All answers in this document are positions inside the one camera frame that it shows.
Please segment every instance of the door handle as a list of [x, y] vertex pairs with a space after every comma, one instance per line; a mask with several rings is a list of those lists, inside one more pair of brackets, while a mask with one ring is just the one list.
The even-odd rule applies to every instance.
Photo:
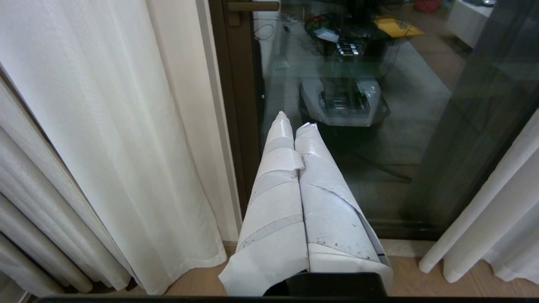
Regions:
[[229, 11], [229, 25], [240, 25], [240, 14], [242, 11], [278, 11], [279, 2], [228, 2], [226, 5]]

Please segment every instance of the brown door frame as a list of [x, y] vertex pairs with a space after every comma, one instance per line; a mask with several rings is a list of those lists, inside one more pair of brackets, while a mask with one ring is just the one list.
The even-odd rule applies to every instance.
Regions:
[[250, 12], [238, 12], [239, 26], [229, 26], [226, 0], [208, 1], [215, 38], [217, 63], [229, 129], [230, 145], [242, 217], [253, 188], [260, 163], [259, 109], [257, 108], [257, 73]]

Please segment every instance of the wall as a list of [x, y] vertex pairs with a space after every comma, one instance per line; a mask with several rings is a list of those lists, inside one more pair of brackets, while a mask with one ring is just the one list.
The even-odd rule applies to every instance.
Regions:
[[170, 89], [224, 241], [241, 227], [207, 0], [147, 0]]

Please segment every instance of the paper-wrapped object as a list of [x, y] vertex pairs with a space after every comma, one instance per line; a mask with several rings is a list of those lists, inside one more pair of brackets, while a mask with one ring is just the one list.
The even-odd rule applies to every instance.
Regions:
[[261, 296], [271, 286], [308, 269], [292, 127], [280, 112], [269, 130], [236, 253], [219, 275], [232, 296]]
[[393, 271], [316, 124], [296, 131], [295, 149], [305, 163], [300, 188], [310, 272], [375, 272], [391, 291]]

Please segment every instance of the yellow object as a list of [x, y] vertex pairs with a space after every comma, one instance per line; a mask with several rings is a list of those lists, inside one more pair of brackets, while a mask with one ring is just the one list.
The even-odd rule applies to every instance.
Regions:
[[393, 16], [379, 16], [374, 20], [376, 26], [386, 32], [391, 38], [413, 37], [423, 35], [423, 32]]

